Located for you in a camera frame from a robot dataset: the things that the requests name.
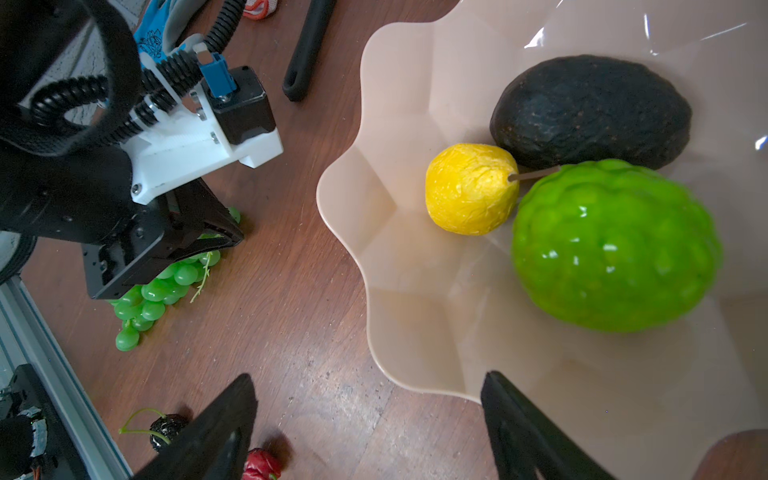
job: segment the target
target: red pepper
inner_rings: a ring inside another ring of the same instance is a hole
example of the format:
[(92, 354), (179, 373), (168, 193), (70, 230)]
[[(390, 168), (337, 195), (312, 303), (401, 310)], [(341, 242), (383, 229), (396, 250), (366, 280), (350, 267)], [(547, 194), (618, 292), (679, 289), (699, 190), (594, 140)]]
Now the red pepper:
[(267, 450), (253, 449), (248, 452), (243, 470), (243, 480), (277, 480), (280, 463)]

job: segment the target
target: brown wood surface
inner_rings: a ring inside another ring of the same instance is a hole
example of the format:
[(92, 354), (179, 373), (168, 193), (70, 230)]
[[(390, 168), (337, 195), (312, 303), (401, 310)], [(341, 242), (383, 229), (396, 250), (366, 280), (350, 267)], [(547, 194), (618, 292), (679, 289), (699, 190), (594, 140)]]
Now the brown wood surface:
[[(199, 412), (248, 372), (260, 400), (253, 445), (290, 443), (286, 479), (497, 477), (479, 406), (408, 392), (378, 370), (362, 277), (315, 204), (321, 173), (359, 127), (369, 36), (390, 22), (434, 21), (455, 3), (339, 0), (299, 104), (280, 85), (309, 0), (280, 0), (271, 18), (241, 22), (226, 57), (264, 83), (285, 153), (256, 170), (232, 164), (206, 176), (243, 212), (247, 238), (223, 255), (194, 304), (170, 308), (132, 352), (114, 348), (120, 322), (110, 306), (88, 299), (80, 247), (40, 240), (22, 276), (113, 435), (141, 407)], [(192, 30), (205, 31), (219, 5), (212, 0)], [(146, 436), (116, 439), (135, 471), (154, 456)], [(765, 435), (729, 441), (699, 478), (768, 478)]]

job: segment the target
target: bunch of grapes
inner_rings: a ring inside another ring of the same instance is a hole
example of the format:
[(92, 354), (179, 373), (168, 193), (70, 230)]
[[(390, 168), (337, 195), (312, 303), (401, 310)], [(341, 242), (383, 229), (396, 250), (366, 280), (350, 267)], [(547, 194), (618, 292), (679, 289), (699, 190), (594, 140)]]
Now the bunch of grapes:
[[(239, 223), (240, 212), (230, 207), (230, 213)], [(152, 328), (165, 313), (165, 306), (181, 300), (193, 283), (201, 282), (197, 290), (200, 292), (208, 276), (208, 269), (219, 263), (220, 258), (219, 250), (199, 253), (171, 264), (148, 284), (135, 285), (119, 300), (108, 300), (114, 306), (114, 314), (123, 322), (122, 331), (114, 339), (118, 350), (127, 352), (138, 345), (139, 332)]]

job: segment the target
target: bowl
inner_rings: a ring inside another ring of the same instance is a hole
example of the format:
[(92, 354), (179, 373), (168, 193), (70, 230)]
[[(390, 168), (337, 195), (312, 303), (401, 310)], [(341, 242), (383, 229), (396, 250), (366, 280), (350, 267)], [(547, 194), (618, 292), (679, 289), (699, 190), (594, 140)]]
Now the bowl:
[[(622, 480), (690, 478), (730, 433), (768, 426), (768, 6), (759, 0), (463, 0), (433, 23), (369, 40), (362, 120), (317, 204), (366, 284), (373, 358), (397, 384), (479, 402), (496, 369)], [(710, 209), (725, 262), (684, 318), (642, 333), (560, 322), (509, 258), (509, 222), (483, 237), (437, 227), (429, 162), (492, 144), (504, 87), (563, 55), (639, 61), (693, 111), (661, 170)]]

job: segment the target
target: green custard apple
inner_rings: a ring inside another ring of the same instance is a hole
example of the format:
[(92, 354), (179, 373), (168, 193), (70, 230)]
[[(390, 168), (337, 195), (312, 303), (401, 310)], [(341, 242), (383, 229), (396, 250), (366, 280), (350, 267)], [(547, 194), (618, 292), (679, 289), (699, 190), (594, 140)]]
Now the green custard apple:
[(709, 213), (679, 184), (621, 160), (564, 165), (525, 195), (512, 260), (555, 318), (636, 332), (693, 309), (722, 247)]

